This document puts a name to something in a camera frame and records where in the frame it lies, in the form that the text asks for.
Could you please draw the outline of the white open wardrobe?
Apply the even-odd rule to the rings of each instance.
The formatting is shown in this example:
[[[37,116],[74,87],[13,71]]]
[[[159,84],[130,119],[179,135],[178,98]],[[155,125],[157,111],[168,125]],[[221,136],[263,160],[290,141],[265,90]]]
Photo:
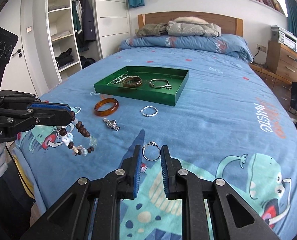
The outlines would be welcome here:
[[[65,63],[54,62],[58,83],[83,68],[81,58],[99,61],[118,51],[120,42],[130,36],[127,0],[88,0],[93,9],[96,41],[79,52],[74,33],[71,2],[45,0],[46,22],[51,55],[54,59],[66,53]]]

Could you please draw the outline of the wooden drawer dresser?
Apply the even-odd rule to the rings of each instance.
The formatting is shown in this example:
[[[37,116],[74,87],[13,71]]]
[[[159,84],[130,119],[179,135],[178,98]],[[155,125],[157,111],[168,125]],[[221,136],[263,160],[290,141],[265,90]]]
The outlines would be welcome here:
[[[265,64],[252,63],[250,67],[272,90],[284,109],[290,111],[291,86],[297,82],[297,52],[279,42],[269,41]]]

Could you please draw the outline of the dark brown wooden bangle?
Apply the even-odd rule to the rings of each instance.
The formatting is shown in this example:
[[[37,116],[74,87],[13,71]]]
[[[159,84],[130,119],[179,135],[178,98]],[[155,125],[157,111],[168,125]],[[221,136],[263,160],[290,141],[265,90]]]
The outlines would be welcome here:
[[[125,78],[122,82],[124,87],[128,88],[136,88],[142,84],[142,79],[139,76],[129,76]]]

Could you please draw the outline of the blue cartoon duvet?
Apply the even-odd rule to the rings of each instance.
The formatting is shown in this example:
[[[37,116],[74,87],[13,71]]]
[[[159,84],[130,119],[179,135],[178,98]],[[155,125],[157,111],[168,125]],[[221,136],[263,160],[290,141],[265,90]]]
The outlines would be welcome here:
[[[42,96],[66,103],[91,137],[74,126],[67,131],[80,147],[94,152],[76,156],[57,136],[57,128],[36,126],[18,135],[14,155],[33,184],[40,212],[44,212],[76,181],[95,180],[119,168],[136,145],[148,146],[142,161],[140,189],[135,200],[121,203],[121,239],[180,239],[182,204],[164,194],[158,149],[202,179],[222,178],[269,224],[280,239],[297,234],[297,130],[263,80],[248,65],[245,42],[226,40],[226,52],[144,47],[125,40],[122,50],[79,71]],[[94,106],[108,97],[94,84],[125,66],[153,66],[189,71],[175,106],[118,98],[109,116],[118,131],[94,114]],[[155,106],[158,114],[140,110]]]

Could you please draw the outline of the green metal tray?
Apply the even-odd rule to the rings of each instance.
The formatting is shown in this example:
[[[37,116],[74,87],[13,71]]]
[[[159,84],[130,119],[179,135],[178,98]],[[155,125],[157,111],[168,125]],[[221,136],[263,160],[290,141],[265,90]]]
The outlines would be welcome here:
[[[139,76],[142,84],[136,88],[128,88],[117,81],[123,77]],[[175,106],[188,81],[189,71],[176,68],[153,66],[125,66],[109,74],[94,84],[95,91],[102,94],[121,96],[130,99],[143,100]],[[166,88],[154,89],[150,87],[151,79],[167,79]]]

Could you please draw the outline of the amber resin bangle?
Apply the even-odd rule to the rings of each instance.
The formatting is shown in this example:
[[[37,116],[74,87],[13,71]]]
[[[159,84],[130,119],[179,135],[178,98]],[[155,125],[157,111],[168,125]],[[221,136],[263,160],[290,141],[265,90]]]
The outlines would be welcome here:
[[[117,111],[119,102],[115,98],[106,98],[94,106],[94,114],[97,116],[109,116]]]

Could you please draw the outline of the white printer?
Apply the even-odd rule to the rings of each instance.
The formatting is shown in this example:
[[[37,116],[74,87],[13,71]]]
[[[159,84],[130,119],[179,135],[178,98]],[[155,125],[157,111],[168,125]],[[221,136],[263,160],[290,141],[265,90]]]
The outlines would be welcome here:
[[[278,25],[271,27],[271,40],[281,43],[297,52],[297,37]]]

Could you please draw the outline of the dark hanging coat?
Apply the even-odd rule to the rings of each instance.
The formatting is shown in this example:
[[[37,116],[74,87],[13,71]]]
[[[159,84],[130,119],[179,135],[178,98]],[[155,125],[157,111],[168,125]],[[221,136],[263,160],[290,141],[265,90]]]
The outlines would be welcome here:
[[[73,0],[71,7],[77,48],[84,52],[91,42],[96,41],[93,9],[88,0]]]

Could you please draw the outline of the silver watch clasp piece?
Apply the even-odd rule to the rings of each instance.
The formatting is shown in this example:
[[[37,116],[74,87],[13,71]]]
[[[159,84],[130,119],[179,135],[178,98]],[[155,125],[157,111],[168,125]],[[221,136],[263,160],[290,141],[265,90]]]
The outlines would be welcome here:
[[[108,120],[107,118],[103,118],[103,122],[110,129],[114,129],[115,131],[118,131],[120,129],[120,127],[116,123],[116,120]]]

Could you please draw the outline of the thin silver bangle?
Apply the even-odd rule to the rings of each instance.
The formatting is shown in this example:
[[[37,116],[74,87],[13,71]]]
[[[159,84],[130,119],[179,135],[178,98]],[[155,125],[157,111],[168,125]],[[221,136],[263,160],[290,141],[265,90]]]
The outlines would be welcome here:
[[[154,89],[162,89],[168,87],[169,81],[167,79],[151,79],[149,85]]]

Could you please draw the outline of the twisted silver bangle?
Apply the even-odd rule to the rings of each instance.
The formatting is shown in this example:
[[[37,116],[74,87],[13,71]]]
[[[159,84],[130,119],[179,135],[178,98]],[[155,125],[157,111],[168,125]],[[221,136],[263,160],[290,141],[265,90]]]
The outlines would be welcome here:
[[[144,117],[150,118],[158,114],[158,109],[155,106],[145,106],[140,110],[140,113]]]

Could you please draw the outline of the grey puffer jacket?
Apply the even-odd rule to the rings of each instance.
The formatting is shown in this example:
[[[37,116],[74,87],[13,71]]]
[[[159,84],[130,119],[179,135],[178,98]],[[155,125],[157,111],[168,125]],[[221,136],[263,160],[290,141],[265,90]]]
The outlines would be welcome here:
[[[220,37],[222,35],[220,26],[194,16],[178,17],[169,21],[167,32],[170,36]]]

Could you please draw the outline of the wooden headboard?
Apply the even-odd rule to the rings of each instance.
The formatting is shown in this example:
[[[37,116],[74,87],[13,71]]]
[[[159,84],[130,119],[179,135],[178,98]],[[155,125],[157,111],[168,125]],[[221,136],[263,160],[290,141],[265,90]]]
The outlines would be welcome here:
[[[244,22],[242,19],[196,11],[166,11],[139,14],[138,27],[142,28],[145,24],[168,23],[175,20],[191,24],[213,23],[221,28],[223,34],[234,34],[241,37],[244,35]]]

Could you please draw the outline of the olive green jacket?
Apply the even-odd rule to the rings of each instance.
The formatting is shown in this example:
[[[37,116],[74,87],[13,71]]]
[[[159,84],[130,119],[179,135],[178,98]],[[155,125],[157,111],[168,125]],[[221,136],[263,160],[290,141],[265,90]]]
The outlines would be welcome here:
[[[168,33],[167,26],[168,26],[167,23],[159,23],[159,24],[148,23],[137,31],[136,36],[139,38],[142,38],[142,37],[149,37],[149,36],[166,35]]]

